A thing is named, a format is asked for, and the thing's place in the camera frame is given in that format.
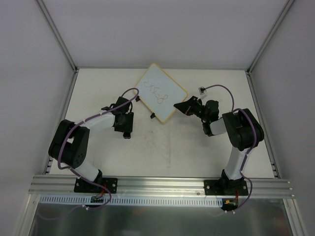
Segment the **black whiteboard eraser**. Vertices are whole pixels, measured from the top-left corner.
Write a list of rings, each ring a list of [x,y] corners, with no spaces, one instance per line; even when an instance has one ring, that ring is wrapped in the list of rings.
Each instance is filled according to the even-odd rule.
[[[130,139],[131,138],[131,133],[130,132],[124,132],[123,133],[123,138],[124,139]]]

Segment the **yellow framed whiteboard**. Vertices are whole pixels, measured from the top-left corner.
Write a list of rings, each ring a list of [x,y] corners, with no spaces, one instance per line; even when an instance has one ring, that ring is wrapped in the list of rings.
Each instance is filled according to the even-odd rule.
[[[174,104],[185,101],[188,96],[188,92],[156,63],[148,67],[135,87],[140,100],[162,123],[174,114]]]

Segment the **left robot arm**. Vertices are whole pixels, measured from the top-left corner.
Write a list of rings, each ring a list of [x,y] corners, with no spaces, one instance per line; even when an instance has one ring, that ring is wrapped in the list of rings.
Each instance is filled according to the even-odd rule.
[[[125,139],[130,139],[134,117],[132,108],[132,102],[120,96],[116,103],[102,108],[99,114],[85,121],[62,120],[48,149],[49,156],[86,179],[85,184],[91,191],[99,191],[103,186],[102,172],[86,159],[89,138],[99,131],[113,128],[122,132]]]

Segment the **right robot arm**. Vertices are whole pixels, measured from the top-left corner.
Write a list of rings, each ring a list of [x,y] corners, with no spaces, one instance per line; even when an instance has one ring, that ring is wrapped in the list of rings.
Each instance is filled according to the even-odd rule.
[[[192,96],[174,107],[186,116],[195,115],[202,121],[205,135],[212,137],[226,133],[232,145],[228,164],[217,180],[205,180],[205,195],[247,196],[249,190],[243,170],[249,153],[264,140],[264,131],[249,109],[238,109],[219,117],[219,103],[209,100],[206,104]]]

